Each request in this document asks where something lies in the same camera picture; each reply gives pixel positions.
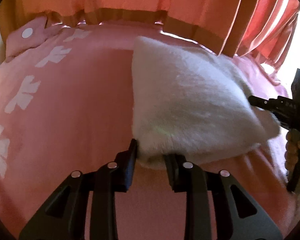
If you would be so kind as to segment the right hand on gripper handle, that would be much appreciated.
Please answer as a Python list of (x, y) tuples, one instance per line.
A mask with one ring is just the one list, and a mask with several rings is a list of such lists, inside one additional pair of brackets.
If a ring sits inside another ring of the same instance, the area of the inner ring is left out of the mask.
[(298, 142), (292, 141), (292, 132), (289, 131), (286, 135), (286, 152), (285, 152), (285, 168), (288, 172), (294, 170), (298, 163), (298, 151), (300, 151), (300, 140)]

